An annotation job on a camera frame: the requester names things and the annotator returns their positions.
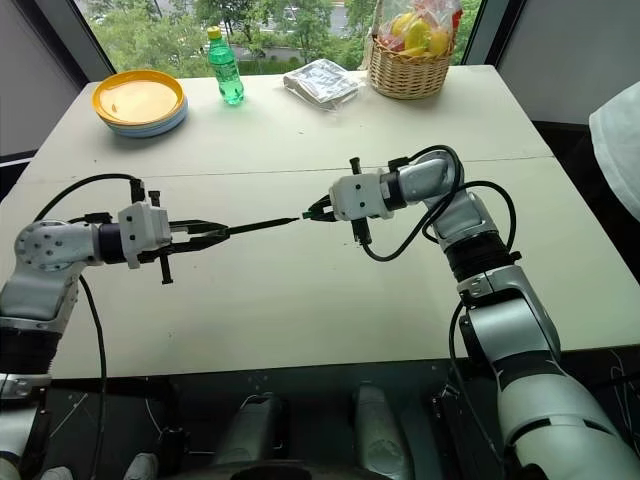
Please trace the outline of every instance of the black cable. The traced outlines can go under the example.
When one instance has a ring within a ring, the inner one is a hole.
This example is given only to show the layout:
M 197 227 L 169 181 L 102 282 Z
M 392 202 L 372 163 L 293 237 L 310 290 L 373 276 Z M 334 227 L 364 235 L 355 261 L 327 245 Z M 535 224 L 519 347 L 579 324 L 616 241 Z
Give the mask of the black cable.
M 421 152 L 418 152 L 416 155 L 411 157 L 411 159 L 415 160 L 415 158 L 417 158 L 417 157 L 419 157 L 421 155 L 424 155 L 425 153 L 428 153 L 432 149 L 437 149 L 437 148 L 443 148 L 443 147 L 442 146 L 430 147 L 429 149 L 425 149 L 425 150 L 422 150 Z M 459 165 L 459 159 L 455 155 L 455 152 L 453 152 L 452 156 L 454 158 L 454 162 L 455 162 L 455 165 L 457 167 L 456 168 L 456 174 L 461 173 L 461 166 Z M 504 199 L 505 203 L 507 204 L 507 209 L 509 210 L 509 234 L 507 236 L 507 242 L 506 242 L 505 246 L 506 246 L 506 249 L 508 251 L 511 251 L 511 249 L 513 248 L 513 244 L 515 242 L 516 229 L 517 229 L 517 218 L 516 218 L 515 205 L 513 203 L 513 199 L 509 195 L 509 193 L 504 188 L 502 188 L 500 185 L 498 185 L 498 184 L 496 184 L 494 182 L 490 182 L 488 180 L 474 180 L 474 181 L 471 181 L 471 182 L 464 183 L 462 185 L 458 185 L 459 178 L 460 177 L 458 175 L 456 175 L 456 179 L 455 179 L 455 181 L 453 183 L 453 186 L 452 186 L 451 190 L 449 191 L 449 193 L 447 195 L 445 195 L 444 197 L 442 197 L 440 200 L 438 200 L 435 203 L 435 205 L 432 208 L 430 208 L 429 211 L 427 211 L 427 213 L 425 213 L 425 215 L 422 216 L 422 218 L 418 221 L 418 223 L 413 228 L 411 233 L 409 233 L 409 235 L 407 236 L 406 240 L 404 242 L 402 242 L 400 247 L 395 252 L 393 252 L 391 255 L 383 257 L 383 256 L 375 254 L 371 250 L 369 245 L 363 244 L 362 248 L 364 249 L 366 254 L 369 257 L 371 257 L 374 260 L 379 261 L 379 262 L 388 262 L 390 260 L 393 260 L 393 259 L 397 258 L 398 256 L 400 256 L 402 254 L 402 252 L 404 252 L 404 250 L 415 239 L 415 237 L 417 236 L 418 232 L 420 232 L 420 231 L 422 231 L 423 235 L 426 238 L 428 238 L 429 240 L 437 242 L 437 239 L 435 237 L 432 237 L 427 232 L 427 229 L 449 207 L 449 205 L 451 204 L 451 201 L 453 201 L 453 198 L 455 197 L 455 195 L 460 190 L 464 190 L 464 189 L 467 189 L 467 188 L 473 188 L 473 187 L 491 188 L 491 189 L 495 190 L 496 192 L 498 192 L 502 196 L 502 198 Z M 460 369 L 458 368 L 458 363 L 457 363 L 458 359 L 457 359 L 456 351 L 455 351 L 454 338 L 455 338 L 456 323 L 458 321 L 458 317 L 460 316 L 460 312 L 462 311 L 462 308 L 463 308 L 463 304 L 462 304 L 462 302 L 459 302 L 458 305 L 456 306 L 454 312 L 453 312 L 453 315 L 451 317 L 451 323 L 449 325 L 449 356 L 451 358 L 451 368 L 452 368 L 454 376 L 456 378 L 456 382 L 458 383 L 458 390 L 460 391 L 462 397 L 464 398 L 464 401 L 467 404 L 467 407 L 469 408 L 469 412 L 471 412 L 471 416 L 473 417 L 473 420 L 474 420 L 478 430 L 480 431 L 480 434 L 482 435 L 483 439 L 487 443 L 487 446 L 489 447 L 489 450 L 491 450 L 491 454 L 494 456 L 496 461 L 500 465 L 503 465 L 504 464 L 504 460 L 502 459 L 502 456 L 500 455 L 500 453 L 496 449 L 496 446 L 493 443 L 493 440 L 491 439 L 491 436 L 487 432 L 486 428 L 484 427 L 484 425 L 482 423 L 482 420 L 480 419 L 480 416 L 478 415 L 478 413 L 476 412 L 475 408 L 473 407 L 473 403 L 471 401 L 471 397 L 469 396 L 469 392 L 467 391 L 467 388 L 465 387 L 465 384 L 464 384 L 464 379 L 462 378 L 462 374 L 460 373 Z
M 87 177 L 82 179 L 64 190 L 62 190 L 58 195 L 56 195 L 49 203 L 45 205 L 45 207 L 38 213 L 35 218 L 35 222 L 38 220 L 42 220 L 45 215 L 47 215 L 51 209 L 60 202 L 64 197 L 69 195 L 71 192 L 87 185 L 89 183 L 97 182 L 100 180 L 112 180 L 112 179 L 121 179 L 128 180 L 131 188 L 131 196 L 132 201 L 134 201 L 135 196 L 144 196 L 144 188 L 142 186 L 142 182 L 134 177 L 133 175 L 128 175 L 126 173 L 103 173 L 100 175 L 93 175 L 91 177 Z M 76 223 L 82 221 L 84 217 L 73 218 L 69 221 L 69 223 Z M 96 432 L 96 444 L 93 451 L 93 457 L 91 460 L 91 474 L 90 480 L 94 480 L 96 478 L 98 465 L 100 463 L 100 457 L 102 456 L 102 444 L 104 443 L 104 430 L 105 430 L 105 411 L 107 405 L 107 357 L 104 348 L 104 337 L 102 334 L 102 325 L 100 323 L 100 317 L 98 315 L 98 310 L 96 308 L 95 302 L 93 300 L 93 295 L 91 293 L 91 289 L 89 288 L 89 284 L 85 280 L 85 278 L 80 275 L 79 277 L 80 284 L 87 296 L 87 302 L 89 303 L 89 308 L 91 310 L 91 316 L 93 317 L 93 322 L 96 326 L 96 334 L 98 337 L 98 352 L 100 356 L 100 393 L 99 393 L 99 407 L 98 407 L 98 430 Z
M 9 374 L 4 374 L 4 380 L 2 381 L 2 386 L 0 386 L 0 412 L 2 412 L 2 392 L 4 391 L 4 386 L 7 383 L 7 379 L 9 378 Z
M 480 430 L 480 434 L 484 441 L 487 442 L 489 446 L 489 450 L 491 450 L 491 454 L 495 457 L 496 461 L 499 464 L 503 464 L 502 456 L 498 453 L 493 440 L 491 440 L 491 436 L 484 428 L 482 420 L 480 420 L 480 416 L 476 409 L 473 408 L 473 403 L 471 402 L 471 397 L 469 396 L 469 392 L 467 388 L 464 386 L 464 379 L 462 378 L 462 374 L 460 373 L 460 369 L 458 368 L 458 358 L 456 357 L 456 346 L 454 343 L 454 335 L 456 331 L 456 323 L 458 323 L 458 317 L 460 316 L 460 312 L 462 311 L 462 302 L 458 302 L 455 310 L 453 311 L 453 316 L 451 317 L 451 324 L 449 325 L 449 357 L 451 358 L 451 369 L 453 370 L 453 374 L 456 377 L 456 382 L 458 382 L 458 390 L 462 394 L 469 411 L 471 412 L 471 416 L 473 417 L 473 421 L 475 422 L 478 430 Z
M 453 198 L 453 196 L 455 196 L 455 194 L 458 193 L 460 190 L 464 190 L 466 188 L 473 188 L 473 187 L 491 188 L 496 192 L 498 192 L 502 196 L 502 198 L 504 198 L 504 201 L 507 204 L 507 208 L 509 209 L 509 222 L 510 222 L 509 236 L 507 237 L 507 242 L 505 245 L 507 247 L 507 250 L 510 251 L 511 248 L 513 248 L 513 242 L 515 241 L 515 237 L 516 237 L 516 208 L 513 203 L 513 200 L 511 199 L 511 196 L 500 185 L 494 182 L 490 182 L 488 180 L 473 180 L 471 182 L 463 183 L 462 185 L 459 185 L 457 188 L 452 189 L 449 192 L 449 194 L 447 194 L 447 196 L 452 195 L 452 198 Z M 389 262 L 391 260 L 398 258 L 402 254 L 402 252 L 406 250 L 409 244 L 416 238 L 420 230 L 422 230 L 424 234 L 425 230 L 429 228 L 431 225 L 433 225 L 433 223 L 438 219 L 438 217 L 442 215 L 444 210 L 446 210 L 446 208 L 451 203 L 451 201 L 447 201 L 447 196 L 444 196 L 440 200 L 438 200 L 435 203 L 435 205 L 432 208 L 430 208 L 427 211 L 427 213 L 423 215 L 423 217 L 418 221 L 418 223 L 413 228 L 413 230 L 411 230 L 411 233 L 409 233 L 405 241 L 402 242 L 400 247 L 398 247 L 398 249 L 395 252 L 387 256 L 381 256 L 374 253 L 371 250 L 371 247 L 369 247 L 369 245 L 364 244 L 362 245 L 362 248 L 365 251 L 365 253 L 372 259 L 376 260 L 377 262 Z
M 381 256 L 374 253 L 371 250 L 371 247 L 369 247 L 369 245 L 362 244 L 362 249 L 365 251 L 365 253 L 369 257 L 376 260 L 377 262 L 389 262 L 391 260 L 398 258 L 402 254 L 402 252 L 404 252 L 407 249 L 407 247 L 414 240 L 414 238 L 416 238 L 418 233 L 420 233 L 420 230 L 424 226 L 429 226 L 433 222 L 435 222 L 438 219 L 438 217 L 442 215 L 442 213 L 447 209 L 447 207 L 453 201 L 453 198 L 456 196 L 456 193 L 458 192 L 458 189 L 459 189 L 457 185 L 460 183 L 460 179 L 462 178 L 462 163 L 460 162 L 460 159 L 458 158 L 458 154 L 455 152 L 455 150 L 453 150 L 451 147 L 448 147 L 446 145 L 433 145 L 431 147 L 427 147 L 423 150 L 420 150 L 418 153 L 412 155 L 409 158 L 409 160 L 414 161 L 417 158 L 429 152 L 432 152 L 434 150 L 445 150 L 447 153 L 449 153 L 449 155 L 451 155 L 451 158 L 453 158 L 454 174 L 453 174 L 453 183 L 451 184 L 452 185 L 451 189 L 446 195 L 440 198 L 440 200 L 438 200 L 435 203 L 435 205 L 427 211 L 427 213 L 425 213 L 422 216 L 422 218 L 418 221 L 418 223 L 413 228 L 413 230 L 411 230 L 411 233 L 409 234 L 409 236 L 405 239 L 404 242 L 402 242 L 402 244 L 398 247 L 398 249 L 395 252 L 387 256 Z
M 93 449 L 93 457 L 91 459 L 91 475 L 90 480 L 96 478 L 98 465 L 100 463 L 100 457 L 102 456 L 102 444 L 104 441 L 104 426 L 105 426 L 105 410 L 107 407 L 107 356 L 104 349 L 104 337 L 102 336 L 102 324 L 100 323 L 100 317 L 98 316 L 98 310 L 96 304 L 93 301 L 93 295 L 91 289 L 85 278 L 80 275 L 80 284 L 84 289 L 84 293 L 87 296 L 87 302 L 91 309 L 91 316 L 93 322 L 96 325 L 96 334 L 98 335 L 98 352 L 100 353 L 100 404 L 98 408 L 98 431 L 96 434 L 96 444 Z
M 62 200 L 64 197 L 69 195 L 71 192 L 77 190 L 78 188 L 83 187 L 84 185 L 87 185 L 92 182 L 97 182 L 99 180 L 111 180 L 111 179 L 122 179 L 122 180 L 129 180 L 129 181 L 138 180 L 133 175 L 128 175 L 126 173 L 103 173 L 100 175 L 93 175 L 91 177 L 84 178 L 74 183 L 73 185 L 68 186 L 63 191 L 61 191 L 58 195 L 56 195 L 49 203 L 45 205 L 45 207 L 42 210 L 40 210 L 40 213 L 36 216 L 36 219 L 34 221 L 37 222 L 38 220 L 42 220 L 45 217 L 45 215 L 49 213 L 49 211 L 60 200 Z

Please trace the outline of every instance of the bottle label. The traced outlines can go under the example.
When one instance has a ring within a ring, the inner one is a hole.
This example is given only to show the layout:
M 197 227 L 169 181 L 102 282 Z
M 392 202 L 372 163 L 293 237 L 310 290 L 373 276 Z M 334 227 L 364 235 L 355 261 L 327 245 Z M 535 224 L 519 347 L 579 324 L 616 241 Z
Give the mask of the bottle label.
M 238 78 L 238 68 L 236 62 L 224 63 L 222 65 L 215 65 L 216 78 L 219 82 L 228 82 L 229 80 L 235 80 Z

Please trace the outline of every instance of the bottle cap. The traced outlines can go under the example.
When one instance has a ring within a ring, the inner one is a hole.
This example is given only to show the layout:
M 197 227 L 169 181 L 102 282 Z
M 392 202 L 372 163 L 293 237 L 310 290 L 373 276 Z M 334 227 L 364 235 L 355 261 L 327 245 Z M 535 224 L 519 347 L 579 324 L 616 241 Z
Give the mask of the bottle cap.
M 209 36 L 209 40 L 216 40 L 218 38 L 222 38 L 222 33 L 220 32 L 220 27 L 209 27 L 209 28 L 207 28 L 207 35 Z

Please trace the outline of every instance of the yellow plate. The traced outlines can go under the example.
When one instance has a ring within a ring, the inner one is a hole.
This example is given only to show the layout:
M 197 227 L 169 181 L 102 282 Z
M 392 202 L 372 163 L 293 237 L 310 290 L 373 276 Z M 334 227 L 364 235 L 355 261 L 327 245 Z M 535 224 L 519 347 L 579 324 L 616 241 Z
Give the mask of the yellow plate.
M 131 70 L 106 78 L 93 92 L 91 103 L 106 122 L 146 125 L 175 114 L 184 101 L 178 81 L 155 70 Z

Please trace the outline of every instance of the stack of plates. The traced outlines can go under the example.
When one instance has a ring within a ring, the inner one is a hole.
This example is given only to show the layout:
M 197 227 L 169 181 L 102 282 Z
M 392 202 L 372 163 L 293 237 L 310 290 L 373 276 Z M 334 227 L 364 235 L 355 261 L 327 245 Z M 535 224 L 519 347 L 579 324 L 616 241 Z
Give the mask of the stack of plates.
M 125 137 L 153 137 L 187 116 L 187 97 L 178 81 L 154 70 L 132 70 L 105 79 L 92 97 L 93 109 L 111 130 Z

